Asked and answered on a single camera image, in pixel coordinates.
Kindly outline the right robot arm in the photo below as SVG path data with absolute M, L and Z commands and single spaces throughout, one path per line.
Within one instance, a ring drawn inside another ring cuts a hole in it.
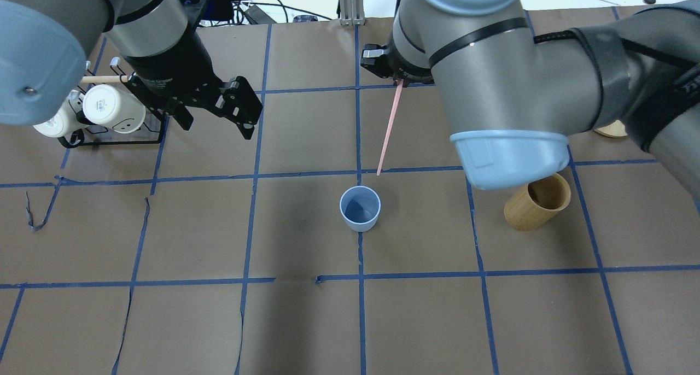
M 622 121 L 698 198 L 698 0 L 533 36 L 520 0 L 397 0 L 361 66 L 434 84 L 465 175 L 480 190 L 562 171 L 569 136 Z

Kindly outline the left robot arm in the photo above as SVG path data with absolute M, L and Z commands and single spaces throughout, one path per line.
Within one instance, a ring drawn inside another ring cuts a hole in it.
M 66 148 L 83 130 L 138 131 L 148 115 L 183 129 L 189 108 L 252 138 L 263 110 L 247 78 L 220 79 L 196 28 L 211 0 L 2 0 L 2 124 L 33 126 Z M 83 95 L 87 60 L 104 34 L 131 66 L 118 88 L 103 79 Z

